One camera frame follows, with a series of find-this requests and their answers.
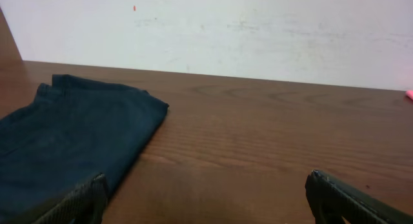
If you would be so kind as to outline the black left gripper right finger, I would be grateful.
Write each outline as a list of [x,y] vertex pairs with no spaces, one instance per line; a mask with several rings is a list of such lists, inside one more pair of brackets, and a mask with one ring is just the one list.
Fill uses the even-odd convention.
[[305,183],[306,197],[316,224],[409,224],[412,216],[376,200],[321,170]]

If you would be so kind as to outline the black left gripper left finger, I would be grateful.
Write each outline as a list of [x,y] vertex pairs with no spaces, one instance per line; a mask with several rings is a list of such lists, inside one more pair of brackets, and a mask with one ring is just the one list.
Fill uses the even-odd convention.
[[108,204],[108,184],[103,173],[41,205],[32,223],[100,224]]

